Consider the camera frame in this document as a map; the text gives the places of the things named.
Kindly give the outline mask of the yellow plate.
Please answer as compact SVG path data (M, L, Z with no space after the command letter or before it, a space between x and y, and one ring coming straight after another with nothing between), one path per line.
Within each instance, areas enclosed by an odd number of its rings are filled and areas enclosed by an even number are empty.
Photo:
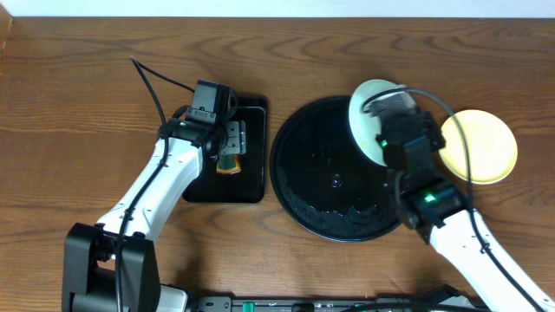
M448 118L441 126L446 141L440 157L447 169L466 180L464 147L456 122L462 125L469 148L472 181L489 185L507 177L515 167L518 147L513 132L497 116L469 109Z

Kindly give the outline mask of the light blue plate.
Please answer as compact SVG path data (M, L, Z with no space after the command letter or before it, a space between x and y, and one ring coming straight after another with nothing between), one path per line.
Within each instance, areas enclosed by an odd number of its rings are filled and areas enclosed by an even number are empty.
M387 120L372 117L369 113L371 97L385 91L399 90L405 85L391 81L374 79L359 85L349 101L349 128L359 150L371 161L379 166L388 166L394 161L394 153L389 151L389 144L402 145L408 140L417 126L417 111L415 114L398 114Z

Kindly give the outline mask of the orange and green sponge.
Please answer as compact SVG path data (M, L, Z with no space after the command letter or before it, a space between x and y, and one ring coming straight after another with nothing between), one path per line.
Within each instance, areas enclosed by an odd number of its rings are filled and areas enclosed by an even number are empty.
M238 154L222 154L219 156L216 173L235 174L241 172Z

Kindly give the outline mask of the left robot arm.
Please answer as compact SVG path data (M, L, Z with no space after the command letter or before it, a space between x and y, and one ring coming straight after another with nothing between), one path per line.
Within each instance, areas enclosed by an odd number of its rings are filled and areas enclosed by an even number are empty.
M96 224L77 223L64 243L62 310L184 311L187 293L160 281L155 244L186 188L213 155L246 151L246 124L190 108L163 121L151 159Z

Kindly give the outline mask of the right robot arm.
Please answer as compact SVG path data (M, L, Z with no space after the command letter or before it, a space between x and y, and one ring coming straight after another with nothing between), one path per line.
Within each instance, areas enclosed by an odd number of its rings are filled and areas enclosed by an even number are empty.
M388 168L391 204L401 221L444 256L493 311L552 311L554 301L525 273L462 192L434 168L438 153L468 184L503 179L518 156L508 126L496 116L465 110L439 126L430 113L382 110L365 128L373 154Z

